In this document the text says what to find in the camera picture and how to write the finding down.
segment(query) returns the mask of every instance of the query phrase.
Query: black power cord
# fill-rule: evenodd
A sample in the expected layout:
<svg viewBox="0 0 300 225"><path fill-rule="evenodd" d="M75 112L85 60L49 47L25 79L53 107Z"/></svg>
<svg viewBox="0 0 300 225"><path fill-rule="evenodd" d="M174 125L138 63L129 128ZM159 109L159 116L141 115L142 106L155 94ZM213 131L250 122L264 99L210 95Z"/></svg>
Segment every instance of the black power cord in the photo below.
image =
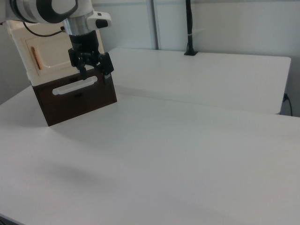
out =
<svg viewBox="0 0 300 225"><path fill-rule="evenodd" d="M54 35L57 35L57 34L62 33L63 30L64 30L64 27L61 27L61 28L60 28L60 29L61 29L60 31L57 31L57 32L55 32L55 33L53 33L53 34L41 35L41 34L37 34L37 33L33 32L32 30L30 30L29 27L26 25L25 22L23 22L23 24L24 24L24 27L25 27L31 34L33 34L33 35L35 35L35 36L38 36L38 37L42 37L42 38L52 37L52 36L54 36Z"/></svg>
<svg viewBox="0 0 300 225"><path fill-rule="evenodd" d="M291 103L291 100L290 100L289 95L288 95L287 93L284 94L284 96L283 96L283 101L282 101L282 102L285 102L286 100L289 101L290 109L291 109L291 116L293 116L292 103Z"/></svg>

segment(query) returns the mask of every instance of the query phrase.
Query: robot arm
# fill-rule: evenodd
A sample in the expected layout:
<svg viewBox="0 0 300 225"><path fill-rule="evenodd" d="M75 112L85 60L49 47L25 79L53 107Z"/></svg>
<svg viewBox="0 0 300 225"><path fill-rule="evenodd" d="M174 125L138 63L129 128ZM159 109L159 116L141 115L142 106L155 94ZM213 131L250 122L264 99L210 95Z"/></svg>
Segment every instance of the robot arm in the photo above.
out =
<svg viewBox="0 0 300 225"><path fill-rule="evenodd" d="M73 48L71 64L82 78L87 78L85 65L93 66L104 77L113 71L108 53L100 54L97 29L111 25L108 13L95 12L90 0L0 0L0 23L19 20L27 23L63 22Z"/></svg>

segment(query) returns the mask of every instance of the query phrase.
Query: black cable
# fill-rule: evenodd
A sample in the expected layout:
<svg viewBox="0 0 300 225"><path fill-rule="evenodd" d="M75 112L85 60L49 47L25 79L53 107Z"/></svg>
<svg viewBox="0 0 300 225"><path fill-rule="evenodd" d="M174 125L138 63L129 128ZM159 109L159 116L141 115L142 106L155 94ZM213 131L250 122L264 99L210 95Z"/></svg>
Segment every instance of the black cable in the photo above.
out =
<svg viewBox="0 0 300 225"><path fill-rule="evenodd" d="M291 116L293 116L293 109L292 109L292 103L291 103L291 100L290 98L287 96L286 99L289 101L290 103L290 109L291 109Z"/></svg>
<svg viewBox="0 0 300 225"><path fill-rule="evenodd" d="M24 24L24 27L25 27L31 34L33 34L33 35L35 35L35 36L38 36L38 37L42 37L42 38L52 37L52 36L57 35L57 34L60 34L60 33L62 32L62 30L61 30L61 31L55 32L55 33L53 33L53 34L40 35L40 34L37 34L37 33L33 32L32 30L30 30L29 27L26 25L25 22L23 22L23 24Z"/></svg>

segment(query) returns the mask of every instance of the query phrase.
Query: white table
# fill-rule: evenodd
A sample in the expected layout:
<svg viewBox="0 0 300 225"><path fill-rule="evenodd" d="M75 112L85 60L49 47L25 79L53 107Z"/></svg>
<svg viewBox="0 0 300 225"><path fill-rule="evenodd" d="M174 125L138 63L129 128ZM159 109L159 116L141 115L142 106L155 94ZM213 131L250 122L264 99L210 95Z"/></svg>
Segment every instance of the white table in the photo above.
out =
<svg viewBox="0 0 300 225"><path fill-rule="evenodd" d="M259 113L280 112L287 57L113 49L119 93Z"/></svg>
<svg viewBox="0 0 300 225"><path fill-rule="evenodd" d="M118 94L47 127L0 106L0 213L25 225L297 225L300 119Z"/></svg>

